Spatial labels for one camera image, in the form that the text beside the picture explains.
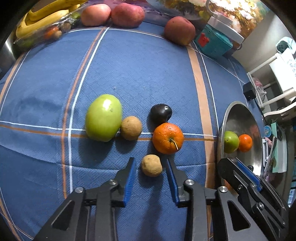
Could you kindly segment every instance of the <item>mandarin orange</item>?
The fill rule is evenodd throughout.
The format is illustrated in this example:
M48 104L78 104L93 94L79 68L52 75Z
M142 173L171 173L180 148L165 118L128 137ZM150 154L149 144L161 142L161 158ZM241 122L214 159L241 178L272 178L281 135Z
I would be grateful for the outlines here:
M157 151L162 154L173 154L183 145L184 135L181 129L172 123L163 123L153 133L152 142Z
M253 146L252 138L247 134L242 134L239 136L239 150L241 152L249 151Z

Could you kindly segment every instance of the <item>metal screw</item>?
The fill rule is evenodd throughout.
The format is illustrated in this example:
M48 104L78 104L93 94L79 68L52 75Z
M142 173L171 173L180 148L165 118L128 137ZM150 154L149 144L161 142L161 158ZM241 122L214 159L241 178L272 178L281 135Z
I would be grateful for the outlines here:
M223 193L228 191L227 187L225 187L225 186L221 186L218 189L219 189L220 192L223 192Z
M259 206L259 209L260 209L260 210L263 210L263 209L264 209L264 205L263 205L263 203L261 203L261 202L258 203L258 206Z
M185 181L185 183L186 183L187 185L189 185L189 186L192 186L192 185L194 184L194 181L191 180L191 179L187 179L187 180Z
M117 184L117 181L115 179L110 179L109 184L110 185L115 185L115 184Z
M76 193L82 193L83 192L83 187L77 187L75 188Z

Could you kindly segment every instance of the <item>black power adapter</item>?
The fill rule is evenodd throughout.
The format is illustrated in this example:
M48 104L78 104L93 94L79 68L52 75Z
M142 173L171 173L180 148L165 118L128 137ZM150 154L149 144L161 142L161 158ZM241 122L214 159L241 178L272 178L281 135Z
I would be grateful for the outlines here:
M247 101L253 100L256 98L256 91L255 87L252 82L248 82L243 86L244 96L246 97Z

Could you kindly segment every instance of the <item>white stripe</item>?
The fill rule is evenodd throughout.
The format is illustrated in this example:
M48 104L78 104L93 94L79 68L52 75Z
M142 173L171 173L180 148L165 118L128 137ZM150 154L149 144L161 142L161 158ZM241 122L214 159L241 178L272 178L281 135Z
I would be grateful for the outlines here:
M1 190L1 186L0 186L0 192L1 192L2 199L3 199L3 203L4 203L4 205L5 205L5 208L6 208L6 210L7 210L8 215L9 215L9 217L10 217L10 220L11 220L13 226L15 227L15 229L17 230L17 232L18 232L19 236L21 237L22 241L24 241L24 239L23 239L22 236L20 235L20 232L18 231L17 227L15 226L15 224L14 224L14 222L13 222L11 216L10 216L10 213L9 213L9 211L8 211L8 208L7 208L7 206L6 206L6 203L5 203L5 200L4 200L4 197L3 197L3 193L2 193L2 190Z
M84 29L75 29L69 31L69 33L78 32L78 31L84 31L84 30L97 30L97 29L103 29L103 28L84 28Z
M230 61L230 59L229 59L229 62L231 63L231 65L232 65L232 67L233 67L233 70L234 70L234 72L235 72L235 74L236 74L236 76L237 76L237 72L235 71L235 68L234 68L232 62ZM241 84L240 82L239 82L239 85L241 86L242 92L243 92L243 94L244 94L244 90L243 90L243 88L242 88L242 84ZM248 101L247 101L245 95L244 95L244 99L246 100L247 107L249 107L249 105L248 105Z
M208 134L191 134L191 133L183 133L183 135L205 136L205 137L217 137L217 136L208 135Z
M200 52L200 51L197 49L197 47L196 47L196 49L194 49L194 48L191 48L191 49L193 49L195 52L198 52L198 53L200 53L201 55L203 55L203 56L209 58L210 60L213 60L217 65L220 65L223 69L225 69L227 72L229 72L229 73L232 74L234 77L236 77L239 81L241 81L240 78L238 78L237 76L235 76L235 75L234 75L233 73L231 73L228 69L224 68L221 64L219 64L218 62L216 62L214 59L212 59L211 57L206 56L205 54L203 54L202 52Z
M52 129L52 130L59 130L59 131L63 130L62 128L54 128L54 127L50 127L50 126L34 126L34 125L28 125L28 124L13 123L13 122L3 121L3 120L0 120L0 122L2 122L2 123L8 123L8 124L11 124L11 125L16 125L16 126L28 126L28 127L36 127L36 128L44 128L44 129ZM75 129L75 128L71 128L71 131L85 131L85 129ZM147 135L147 134L152 135L153 132L141 132L141 135ZM213 135L207 135L207 134L195 134L195 133L183 133L183 135L217 137L217 136L213 136Z
M70 31L69 33L77 32L77 31L84 31L84 30L94 30L94 29L102 29L102 28L85 28L85 29L77 29L77 30L72 30L72 31ZM156 35L156 34L144 33L144 32L135 31L135 30L129 30L129 29L110 28L109 30L118 30L118 31L133 32L133 33L138 33L138 34L146 34L146 35L150 35L150 36L157 37L157 38L160 38L160 39L165 39L165 38L163 38L163 37L161 37L161 36L158 36L158 35Z
M17 227L16 227L16 229L17 229L18 231L20 231L23 235L25 235L28 239L33 240L33 238L29 237L29 236L28 236L27 234L25 234L22 230L18 229Z
M33 238L29 237L28 234L25 234L25 233L24 233L22 230L20 230L17 226L15 226L15 228L16 228L18 231L20 231L23 235L25 235L26 237L28 237L29 239L33 240Z
M94 30L94 29L102 29L102 28L85 28L85 29L76 29L76 30L72 30L69 33L72 32L77 32L77 31L84 31L84 30ZM110 28L110 30L118 30L118 31L127 31L127 32L133 32L133 33L139 33L139 34L146 34L146 35L150 35L150 36L154 36L160 39L165 39L161 36L155 35L155 34L149 34L149 33L144 33L144 32L139 32L139 31L134 31L134 30L129 30L129 29L120 29L120 28ZM197 47L196 49L193 49L194 51L204 55L205 57L213 60L216 64L220 65L223 69L225 69L227 72L229 72L230 74L232 74L233 76L235 76L232 72L230 72L228 69L224 68L221 64L219 64L218 62L216 62L214 59L210 58L209 56L206 56L205 54L203 54L202 52L200 52ZM242 83L244 83L238 76L235 76L239 81L241 81Z
M74 99L74 102L73 102L73 105L72 105L72 109L71 109L71 117L70 117L70 123L69 123L69 132L68 132L68 149L69 149L69 173L70 173L70 193L73 191L73 182L72 182L72 150L71 150L71 131L72 131L72 124L73 124L73 116L74 116L74 109L75 109L75 105L76 105L76 102L77 102L77 99L78 99L78 96L79 96L79 93L80 93L80 90L81 90L81 87L82 87L82 84L83 84L83 81L84 81L84 78L86 76L86 73L87 71L89 70L89 66L91 65L91 62L96 54L96 51L104 37L104 35L106 34L106 32L108 31L109 27L103 32L102 36L100 37L97 45L96 45L96 48L94 49L94 52L92 53L91 55L91 58L85 68L85 71L83 73L83 76L81 78L81 81L80 81L80 84L79 84L79 87L78 87L78 90L77 90L77 93L76 93L76 96L75 96L75 99Z
M216 104L215 104L215 99L214 99L214 93L213 93L213 89L212 89L212 85L211 85L211 81L210 81L210 78L209 78L209 74L207 72L207 67L205 65L205 62L204 62L204 59L202 57L202 55L200 55L201 58L202 58L202 61L203 61L203 64L205 66L205 71L207 73L207 79L209 80L209 84L210 84L210 88L211 88L211 92L212 92L212 98L213 98L213 103L214 103L214 109L215 109L215 115L216 115L216 122L217 122L217 131L219 132L219 122L218 122L218 115L217 115L217 110L216 110Z
M75 128L71 128L72 131L85 131L84 129L75 129Z
M28 125L28 124L13 123L13 122L3 121L3 120L0 120L0 122L17 125L17 126L28 126L28 127L45 128L45 129L52 129L52 130L62 130L62 128L54 128L49 126L34 126L34 125Z
M1 106L0 116L1 116L2 108L3 108L3 106L4 106L4 102L5 102L5 100L6 100L6 96L7 96L7 94L8 94L9 89L10 89L10 86L11 86L13 80L15 79L15 77L16 77L18 71L20 70L20 68L21 68L21 66L22 66L22 64L23 64L23 62L24 62L24 60L26 59L28 53L26 54L26 56L25 56L24 59L22 60L22 62L21 62L21 64L20 64L20 66L18 67L18 69L17 69L17 71L16 71L14 77L12 78L12 81L10 82L10 85L9 85L9 87L8 87L8 90L7 90L6 95L5 95L5 97L4 97L4 100L3 100L3 104L2 104L2 106Z
M134 31L134 30L129 30L129 29L112 28L111 30L119 30L119 31L133 32L133 33L138 33L138 34L146 34L146 35L150 35L150 36L157 37L157 38L160 38L160 39L165 39L165 38L163 38L161 36L158 36L158 35L155 35L155 34L149 34L149 33L144 33L144 32L139 32L139 31Z

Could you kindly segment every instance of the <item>floral picture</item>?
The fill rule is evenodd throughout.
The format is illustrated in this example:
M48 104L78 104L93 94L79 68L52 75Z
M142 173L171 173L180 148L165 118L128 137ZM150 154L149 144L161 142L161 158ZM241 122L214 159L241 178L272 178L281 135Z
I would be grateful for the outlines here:
M196 27L202 29L210 18L206 10L206 0L157 0L167 9L179 11ZM269 9L259 0L211 0L210 8L231 20L232 27L244 38L255 29L256 25L268 13Z

